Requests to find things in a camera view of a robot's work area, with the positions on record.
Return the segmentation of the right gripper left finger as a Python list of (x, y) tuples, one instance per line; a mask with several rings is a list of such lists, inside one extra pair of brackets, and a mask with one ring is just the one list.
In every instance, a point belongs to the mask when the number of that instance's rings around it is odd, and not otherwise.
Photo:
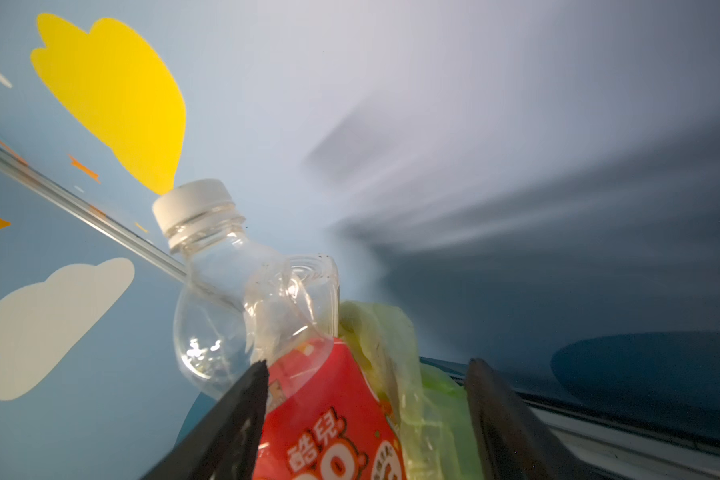
[(254, 363), (144, 480), (251, 480), (266, 417), (268, 369)]

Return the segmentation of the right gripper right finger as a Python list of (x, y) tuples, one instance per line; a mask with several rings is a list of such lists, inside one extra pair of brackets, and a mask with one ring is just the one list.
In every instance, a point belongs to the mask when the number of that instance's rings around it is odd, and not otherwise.
[(472, 359), (464, 381), (486, 479), (596, 479), (484, 360)]

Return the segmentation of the clear bottle red label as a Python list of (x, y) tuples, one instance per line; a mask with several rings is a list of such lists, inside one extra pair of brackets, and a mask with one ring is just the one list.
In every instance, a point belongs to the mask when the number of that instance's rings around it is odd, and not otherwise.
[(256, 362), (268, 369), (252, 479), (404, 479), (387, 411), (335, 334), (338, 271), (251, 239), (224, 184), (194, 181), (153, 213), (186, 280), (173, 345), (182, 374), (216, 403)]

